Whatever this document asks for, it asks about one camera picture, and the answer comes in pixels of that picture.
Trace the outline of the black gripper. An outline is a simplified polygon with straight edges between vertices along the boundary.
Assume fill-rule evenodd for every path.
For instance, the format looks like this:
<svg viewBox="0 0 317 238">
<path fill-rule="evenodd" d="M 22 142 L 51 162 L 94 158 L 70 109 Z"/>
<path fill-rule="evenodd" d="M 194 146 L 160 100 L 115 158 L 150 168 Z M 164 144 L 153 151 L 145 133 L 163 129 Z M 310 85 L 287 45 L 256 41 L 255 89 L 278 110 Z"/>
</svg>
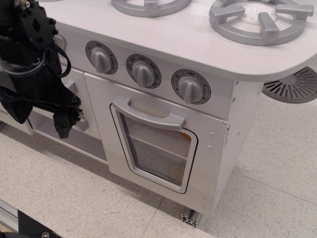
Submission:
<svg viewBox="0 0 317 238">
<path fill-rule="evenodd" d="M 37 59 L 30 65 L 1 60 L 0 102 L 11 117 L 24 123 L 33 107 L 54 113 L 55 129 L 61 139 L 69 137 L 81 119 L 81 100 L 67 89 L 61 79 L 71 70 L 71 63 L 61 69 L 59 60 Z"/>
</svg>

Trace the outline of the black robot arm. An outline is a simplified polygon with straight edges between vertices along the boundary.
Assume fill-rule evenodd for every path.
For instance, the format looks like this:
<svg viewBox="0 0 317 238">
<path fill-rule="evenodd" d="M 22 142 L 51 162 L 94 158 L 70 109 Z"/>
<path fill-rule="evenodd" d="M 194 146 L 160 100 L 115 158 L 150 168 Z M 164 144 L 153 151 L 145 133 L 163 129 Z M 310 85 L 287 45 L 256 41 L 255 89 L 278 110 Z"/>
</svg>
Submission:
<svg viewBox="0 0 317 238">
<path fill-rule="evenodd" d="M 0 102 L 18 123 L 34 107 L 53 113 L 59 137 L 67 138 L 82 117 L 81 100 L 61 80 L 71 63 L 62 70 L 59 56 L 68 56 L 54 41 L 55 25 L 36 0 L 0 2 Z"/>
</svg>

